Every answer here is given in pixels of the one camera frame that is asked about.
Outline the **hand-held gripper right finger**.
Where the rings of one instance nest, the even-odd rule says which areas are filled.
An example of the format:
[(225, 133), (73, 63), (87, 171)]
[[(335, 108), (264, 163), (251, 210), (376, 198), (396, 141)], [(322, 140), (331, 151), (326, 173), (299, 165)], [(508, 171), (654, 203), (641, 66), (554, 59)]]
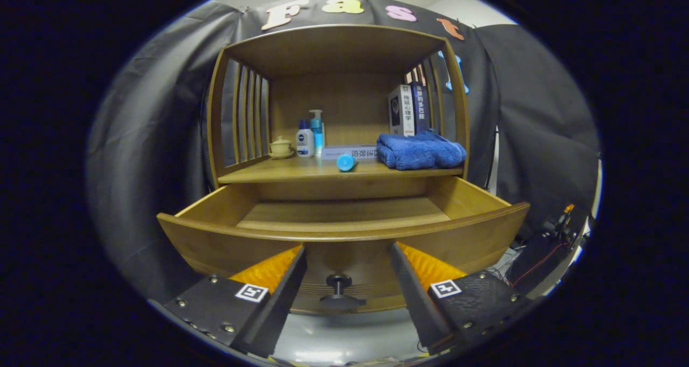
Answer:
[(479, 348), (534, 305), (488, 271), (438, 269), (441, 261), (402, 243), (391, 245), (390, 262), (420, 344), (431, 355)]

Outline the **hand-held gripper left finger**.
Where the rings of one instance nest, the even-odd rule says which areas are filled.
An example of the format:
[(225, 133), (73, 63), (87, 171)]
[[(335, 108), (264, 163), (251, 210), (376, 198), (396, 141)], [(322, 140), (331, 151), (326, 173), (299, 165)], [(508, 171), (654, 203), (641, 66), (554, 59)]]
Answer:
[(190, 330), (233, 351), (268, 358), (307, 271), (303, 245), (256, 264), (235, 279), (211, 274), (161, 306)]

